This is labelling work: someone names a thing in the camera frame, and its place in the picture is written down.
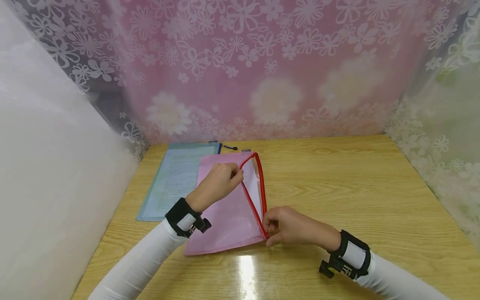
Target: document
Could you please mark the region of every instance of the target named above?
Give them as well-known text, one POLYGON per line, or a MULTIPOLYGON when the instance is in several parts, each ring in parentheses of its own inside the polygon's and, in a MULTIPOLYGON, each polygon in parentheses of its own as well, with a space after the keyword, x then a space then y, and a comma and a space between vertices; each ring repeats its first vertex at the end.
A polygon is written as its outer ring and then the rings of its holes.
POLYGON ((178 199, 195 189, 200 157, 217 154, 220 145, 171 144, 136 219, 162 221, 178 199))
POLYGON ((262 204, 260 195, 260 178, 258 177, 258 167, 255 162, 255 158, 249 159, 242 167, 243 169, 243 184, 247 189, 250 199, 253 202, 253 206, 257 210, 259 217, 262 214, 262 204))

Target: wooden table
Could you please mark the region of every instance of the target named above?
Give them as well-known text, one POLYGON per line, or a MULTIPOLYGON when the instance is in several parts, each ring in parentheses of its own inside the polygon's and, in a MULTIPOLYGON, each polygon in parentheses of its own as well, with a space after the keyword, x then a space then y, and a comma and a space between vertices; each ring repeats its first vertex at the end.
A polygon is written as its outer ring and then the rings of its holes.
MULTIPOLYGON (((230 142, 260 155, 267 205, 289 205, 369 243, 452 299, 479 299, 480 255, 386 136, 230 142)), ((157 223, 138 222, 167 145, 150 148, 72 299, 86 299, 157 223)), ((314 246, 257 244, 184 257, 177 249, 139 299, 379 299, 318 273, 314 246)))

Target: left hand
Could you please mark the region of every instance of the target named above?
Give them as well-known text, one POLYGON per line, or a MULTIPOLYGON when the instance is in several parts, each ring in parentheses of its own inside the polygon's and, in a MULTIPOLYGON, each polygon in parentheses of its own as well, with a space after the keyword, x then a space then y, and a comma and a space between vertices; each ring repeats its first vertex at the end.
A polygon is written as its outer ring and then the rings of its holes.
POLYGON ((230 194, 242 180, 243 170, 237 164, 214 164, 208 175, 185 200, 194 211, 201 213, 230 194))

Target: hand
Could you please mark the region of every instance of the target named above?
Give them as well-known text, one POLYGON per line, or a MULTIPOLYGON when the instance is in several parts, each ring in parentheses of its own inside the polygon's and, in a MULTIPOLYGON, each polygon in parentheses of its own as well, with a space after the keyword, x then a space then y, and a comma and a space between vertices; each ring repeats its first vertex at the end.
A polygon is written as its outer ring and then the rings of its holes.
POLYGON ((264 215, 263 226, 270 233, 269 247, 280 243, 315 244, 327 251, 340 247, 340 232, 334 227, 302 215, 291 207, 270 209, 264 215))
POLYGON ((242 180, 243 170, 237 164, 214 164, 208 175, 185 200, 194 211, 201 213, 230 194, 242 180))

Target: lace curtain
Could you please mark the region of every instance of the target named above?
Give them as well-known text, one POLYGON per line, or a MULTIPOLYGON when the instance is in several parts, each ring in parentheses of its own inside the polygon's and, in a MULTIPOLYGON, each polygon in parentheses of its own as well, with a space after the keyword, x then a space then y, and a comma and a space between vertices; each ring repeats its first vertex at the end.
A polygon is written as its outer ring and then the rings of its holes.
POLYGON ((451 27, 430 0, 10 3, 139 159, 150 143, 381 133, 451 27))
POLYGON ((480 1, 450 2, 385 131, 480 250, 480 1))

